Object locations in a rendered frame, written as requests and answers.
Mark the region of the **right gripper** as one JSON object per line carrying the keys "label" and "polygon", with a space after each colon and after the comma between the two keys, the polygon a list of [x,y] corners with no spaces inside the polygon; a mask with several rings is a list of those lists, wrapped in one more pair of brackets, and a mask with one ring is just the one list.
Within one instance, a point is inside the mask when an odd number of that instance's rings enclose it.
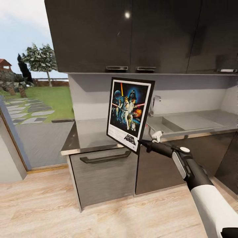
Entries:
{"label": "right gripper", "polygon": [[147,148],[146,152],[150,153],[151,151],[154,151],[163,155],[163,150],[166,144],[162,142],[152,142],[152,140],[143,140],[143,139],[142,141],[138,140],[138,142]]}

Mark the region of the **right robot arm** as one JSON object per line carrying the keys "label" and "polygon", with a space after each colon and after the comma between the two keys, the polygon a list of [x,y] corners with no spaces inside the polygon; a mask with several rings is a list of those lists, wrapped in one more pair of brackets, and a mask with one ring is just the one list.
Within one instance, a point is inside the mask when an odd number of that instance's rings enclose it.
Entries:
{"label": "right robot arm", "polygon": [[208,238],[238,238],[238,214],[223,198],[208,178],[206,170],[193,159],[191,151],[185,147],[169,146],[160,142],[161,131],[152,135],[153,140],[138,142],[146,152],[157,152],[173,160],[187,182],[190,193],[198,209]]}

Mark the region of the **poster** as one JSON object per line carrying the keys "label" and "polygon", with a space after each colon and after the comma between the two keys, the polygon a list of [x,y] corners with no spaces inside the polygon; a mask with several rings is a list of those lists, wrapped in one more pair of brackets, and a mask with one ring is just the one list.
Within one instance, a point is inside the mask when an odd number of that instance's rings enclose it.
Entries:
{"label": "poster", "polygon": [[112,77],[106,135],[139,155],[156,81]]}

